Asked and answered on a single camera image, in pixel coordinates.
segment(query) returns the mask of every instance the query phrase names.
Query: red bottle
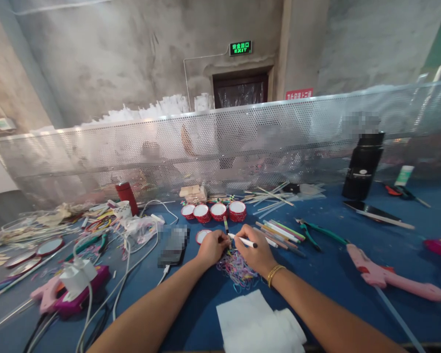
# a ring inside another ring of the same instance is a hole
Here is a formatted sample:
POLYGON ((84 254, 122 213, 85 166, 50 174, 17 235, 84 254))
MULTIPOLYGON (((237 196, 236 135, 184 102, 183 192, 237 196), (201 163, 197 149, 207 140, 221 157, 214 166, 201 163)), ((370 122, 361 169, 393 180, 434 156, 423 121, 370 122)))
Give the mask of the red bottle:
POLYGON ((118 192, 118 196, 121 201, 129 201, 131 205, 132 215, 135 216, 139 213, 139 209, 137 208, 137 202, 132 193, 131 184, 128 181, 124 181, 116 185, 116 191, 118 192))

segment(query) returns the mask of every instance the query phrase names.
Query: perforated metal panel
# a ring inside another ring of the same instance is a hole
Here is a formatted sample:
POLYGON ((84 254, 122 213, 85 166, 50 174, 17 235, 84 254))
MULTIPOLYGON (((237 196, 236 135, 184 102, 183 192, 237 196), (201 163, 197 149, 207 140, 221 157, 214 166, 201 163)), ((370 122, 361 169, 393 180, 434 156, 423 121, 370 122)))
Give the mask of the perforated metal panel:
POLYGON ((37 208, 117 198, 177 197, 292 182, 342 181, 358 134, 386 133, 380 173, 441 163, 441 82, 278 101, 153 121, 0 138, 0 161, 37 208))

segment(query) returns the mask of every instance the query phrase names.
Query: blue table surface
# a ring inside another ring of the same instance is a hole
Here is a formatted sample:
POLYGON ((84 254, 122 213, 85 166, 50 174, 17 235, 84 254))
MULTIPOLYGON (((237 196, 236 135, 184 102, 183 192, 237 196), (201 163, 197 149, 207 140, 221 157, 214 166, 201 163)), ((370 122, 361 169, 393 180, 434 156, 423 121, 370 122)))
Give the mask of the blue table surface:
MULTIPOLYGON (((325 186, 326 199, 295 202, 295 207, 285 205, 270 213, 265 219, 277 220, 299 231, 294 217, 304 218, 347 238, 363 249, 375 263, 392 266, 401 276, 432 283, 441 288, 441 256, 427 250, 422 243, 425 239, 441 237, 441 184, 410 183, 408 186, 418 197, 432 205, 432 208, 426 208, 415 201, 391 197, 378 183, 373 184, 366 203, 400 217, 402 221, 414 225, 416 230, 383 225, 356 214, 343 205, 342 201, 345 199, 341 196, 341 185, 325 186)), ((201 225, 195 220, 185 220, 180 215, 181 206, 178 203, 169 203, 167 206, 180 217, 179 225, 187 225, 191 229, 184 263, 197 254, 199 245, 195 241, 195 235, 198 231, 204 228, 223 229, 223 224, 215 221, 201 225)), ((150 206, 147 212, 162 215, 167 223, 174 219, 161 205, 150 206)), ((254 225, 258 219, 251 215, 254 212, 251 204, 247 206, 247 212, 245 223, 254 225)), ((232 233, 238 232, 241 226, 229 221, 232 233)), ((345 246, 316 231, 312 230, 312 232, 315 240, 322 247, 322 253, 316 252, 308 243, 300 246, 300 249, 307 254, 306 259, 283 249, 272 249, 278 262, 394 341, 408 342, 405 333, 388 312, 375 289, 361 278, 345 246)), ((65 240, 68 242, 74 237, 68 235, 65 240)), ((131 264, 144 256, 154 241, 152 239, 144 249, 135 253, 131 257, 131 264)), ((102 258, 103 264, 110 266, 111 274, 117 271, 116 278, 110 279, 106 285, 107 293, 113 290, 124 274, 125 262, 121 259, 121 250, 116 249, 118 244, 117 241, 113 242, 102 258)), ((154 288, 160 280, 163 269, 157 267, 157 258, 163 249, 163 244, 164 238, 129 276, 118 304, 118 314, 154 288)), ((29 276, 3 294, 0 297, 0 319, 26 301, 31 291, 49 280, 48 275, 43 275, 41 278, 45 269, 55 268, 58 265, 57 261, 70 251, 71 247, 68 247, 47 266, 43 266, 37 272, 39 275, 35 280, 31 280, 32 276, 29 276)), ((177 267, 172 268, 168 277, 176 270, 177 267)), ((0 278, 6 271, 8 270, 0 269, 0 278)), ((281 310, 286 307, 290 309, 286 301, 264 283, 260 282, 256 288, 261 290, 272 309, 281 310)), ((384 293, 420 342, 441 342, 441 303, 433 303, 393 287, 387 287, 384 293)), ((163 343, 162 350, 221 350, 222 335, 216 306, 237 296, 239 294, 235 292, 229 278, 215 267, 209 269, 183 306, 163 343)), ((35 352, 73 352, 83 329, 85 315, 86 310, 81 315, 67 321, 59 320, 50 326, 35 352)), ((299 317, 296 318, 308 337, 308 343, 316 344, 315 338, 305 324, 299 317)), ((38 319, 39 310, 38 305, 35 304, 3 324, 0 327, 0 352, 22 351, 38 319)), ((93 324, 89 327, 87 335, 93 327, 93 324)))

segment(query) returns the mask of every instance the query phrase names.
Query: plastic bag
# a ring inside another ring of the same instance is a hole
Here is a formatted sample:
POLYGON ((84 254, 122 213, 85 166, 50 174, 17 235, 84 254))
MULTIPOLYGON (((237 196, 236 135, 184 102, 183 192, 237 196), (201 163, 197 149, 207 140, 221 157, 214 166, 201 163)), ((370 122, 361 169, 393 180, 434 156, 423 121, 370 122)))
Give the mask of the plastic bag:
MULTIPOLYGON (((162 216, 158 216, 163 223, 165 220, 162 216)), ((126 230, 127 237, 131 237, 137 244, 145 244, 157 233, 158 227, 163 224, 158 222, 151 216, 143 218, 133 216, 130 218, 121 219, 121 225, 126 230)))

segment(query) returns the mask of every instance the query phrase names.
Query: person's left hand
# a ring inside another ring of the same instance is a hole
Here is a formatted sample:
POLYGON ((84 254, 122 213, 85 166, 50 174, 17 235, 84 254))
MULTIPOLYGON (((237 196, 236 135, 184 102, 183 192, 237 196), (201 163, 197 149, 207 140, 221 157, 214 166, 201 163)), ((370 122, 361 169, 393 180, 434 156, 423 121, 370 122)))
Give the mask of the person's left hand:
POLYGON ((222 230, 206 234, 196 258, 206 266, 206 269, 218 262, 225 248, 230 245, 230 239, 222 230))

